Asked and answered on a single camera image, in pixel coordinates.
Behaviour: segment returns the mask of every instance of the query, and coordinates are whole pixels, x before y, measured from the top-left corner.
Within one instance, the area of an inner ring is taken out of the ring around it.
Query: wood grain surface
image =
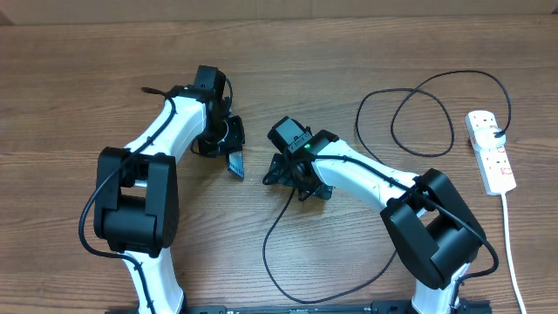
[[[327,129],[357,150],[357,105],[371,91],[414,87],[455,69],[491,72],[514,102],[507,151],[518,187],[509,193],[515,269],[531,313],[558,312],[558,18],[419,17],[267,22],[72,25],[0,28],[0,312],[102,313],[137,302],[121,261],[89,255],[78,217],[93,191],[97,156],[122,147],[159,114],[161,97],[140,92],[190,84],[197,66],[222,69],[246,130],[246,179],[224,159],[187,154],[178,166],[180,229],[174,267],[191,305],[293,304],[262,265],[265,233],[289,190],[261,184],[275,148],[267,131],[283,116]],[[518,313],[504,250],[500,199],[487,196],[467,141],[465,115],[507,117],[489,78],[463,74],[425,86],[452,115],[456,141],[443,157],[412,156],[389,126],[404,94],[370,99],[364,140],[395,168],[448,174],[497,249],[498,271],[461,296]],[[399,138],[440,152],[449,130],[439,107],[413,98]],[[92,232],[91,243],[105,249]],[[293,201],[271,236],[269,263],[296,297],[326,297],[376,274],[393,250],[379,215],[341,190],[330,201]],[[473,270],[490,266],[482,249]],[[331,304],[406,299],[414,280],[398,258],[373,285]]]

